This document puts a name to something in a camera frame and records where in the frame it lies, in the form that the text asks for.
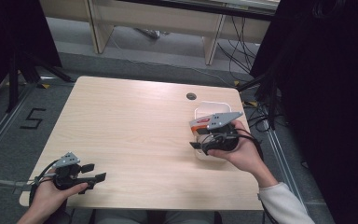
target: wooden table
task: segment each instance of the wooden table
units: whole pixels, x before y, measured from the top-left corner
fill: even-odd
[[[188,93],[196,100],[188,100]],[[242,111],[234,89],[81,77],[31,178],[68,151],[106,180],[68,206],[88,208],[261,210],[252,175],[227,161],[201,161],[189,144],[189,122],[202,101]],[[246,124],[246,118],[240,117]],[[23,192],[22,205],[28,205]]]

